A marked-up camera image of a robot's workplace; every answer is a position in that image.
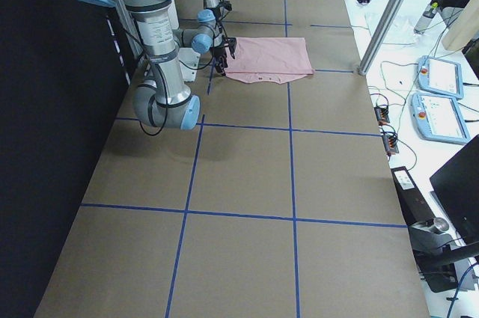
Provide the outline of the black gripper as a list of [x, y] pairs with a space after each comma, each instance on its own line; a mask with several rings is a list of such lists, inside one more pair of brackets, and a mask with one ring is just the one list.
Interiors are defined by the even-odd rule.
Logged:
[[212, 48], [212, 56], [216, 72], [226, 77], [225, 69], [228, 68], [228, 57], [222, 55], [222, 46], [214, 46]]

